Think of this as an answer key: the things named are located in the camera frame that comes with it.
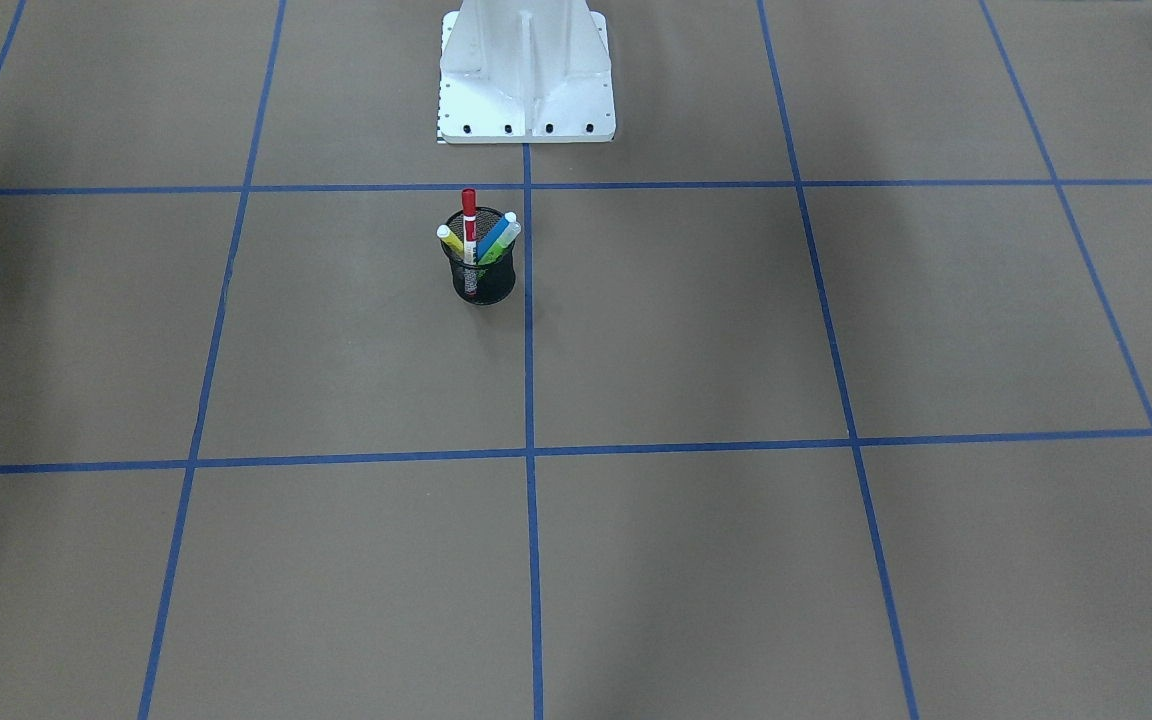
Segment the red white marker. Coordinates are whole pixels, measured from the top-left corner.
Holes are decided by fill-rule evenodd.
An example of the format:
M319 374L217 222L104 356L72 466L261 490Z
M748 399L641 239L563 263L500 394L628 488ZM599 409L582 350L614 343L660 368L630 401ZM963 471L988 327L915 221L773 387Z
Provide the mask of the red white marker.
M475 297L477 291L477 197L472 187L463 188L461 191L463 251L462 251L462 276L463 290L468 297Z

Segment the black mesh pen cup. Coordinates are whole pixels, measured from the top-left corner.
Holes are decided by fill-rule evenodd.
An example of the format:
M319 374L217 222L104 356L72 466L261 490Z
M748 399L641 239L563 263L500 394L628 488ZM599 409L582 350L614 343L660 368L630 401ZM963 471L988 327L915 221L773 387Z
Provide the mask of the black mesh pen cup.
M482 241L488 229L493 227L499 217L505 215L502 211L497 211L495 209L477 209L476 229L477 229L477 242ZM462 211L456 211L456 213L445 220L445 223L449 225L452 232L457 233L461 238L463 238L462 229ZM516 273L515 265L513 265L513 251L518 241L521 241L521 233L518 237L513 242L511 249L509 249L502 258L497 263L480 268L477 268L477 291L475 297L468 297L465 288L463 288L463 276L462 276L462 258L454 258L453 253L445 249L442 242L439 241L439 249L444 251L444 258L448 262L448 268L450 270L450 283L453 291L456 291L461 300L465 301L467 304L473 305L492 305L497 302L506 300L511 288L515 287Z

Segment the blue highlighter pen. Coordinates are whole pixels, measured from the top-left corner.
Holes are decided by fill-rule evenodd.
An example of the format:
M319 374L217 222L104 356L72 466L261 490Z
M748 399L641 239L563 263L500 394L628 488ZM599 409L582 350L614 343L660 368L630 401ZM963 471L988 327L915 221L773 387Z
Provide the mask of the blue highlighter pen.
M503 234L508 232L508 228L511 228L511 223L515 222L516 222L516 214L511 213L511 211L507 211L505 215L499 217L497 219L497 222L493 225L492 228L488 229L488 233L485 234L484 238L477 242L477 250L476 250L477 264L483 265L488 263L486 256L488 256L488 253L492 252L492 247L495 245L498 240L503 237Z

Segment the yellow highlighter pen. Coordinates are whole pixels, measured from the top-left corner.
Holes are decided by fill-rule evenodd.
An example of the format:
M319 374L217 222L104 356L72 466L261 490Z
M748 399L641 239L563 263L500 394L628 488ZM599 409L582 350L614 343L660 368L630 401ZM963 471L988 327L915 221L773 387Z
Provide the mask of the yellow highlighter pen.
M448 249L453 253L454 258L463 258L465 256L465 242L462 241L457 233L452 232L449 225L439 225L435 228L435 237L442 242L445 249Z

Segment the green highlighter pen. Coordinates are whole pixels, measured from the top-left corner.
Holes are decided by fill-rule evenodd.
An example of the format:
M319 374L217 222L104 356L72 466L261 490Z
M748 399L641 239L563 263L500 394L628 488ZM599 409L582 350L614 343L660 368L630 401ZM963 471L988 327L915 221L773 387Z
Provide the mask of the green highlighter pen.
M479 264L477 264L477 265L479 265L480 268L485 268L485 266L488 266L490 264L497 263L500 258L502 258L502 256L509 249L511 249L513 242L515 242L515 240L518 237L520 233L521 233L521 223L517 223L517 222L511 223L511 228L508 228L508 232L506 232L503 234L503 237L500 238L500 240L498 240L497 243L495 243L495 245L492 247L492 252L490 252L488 256L486 256L486 259L488 259L488 263L483 264L483 265L479 265Z

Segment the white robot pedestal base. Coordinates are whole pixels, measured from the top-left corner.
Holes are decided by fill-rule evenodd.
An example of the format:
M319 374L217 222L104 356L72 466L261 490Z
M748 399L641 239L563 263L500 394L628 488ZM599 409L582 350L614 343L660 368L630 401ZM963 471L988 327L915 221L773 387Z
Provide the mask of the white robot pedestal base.
M617 136L609 26L585 1L463 1L440 28L435 141Z

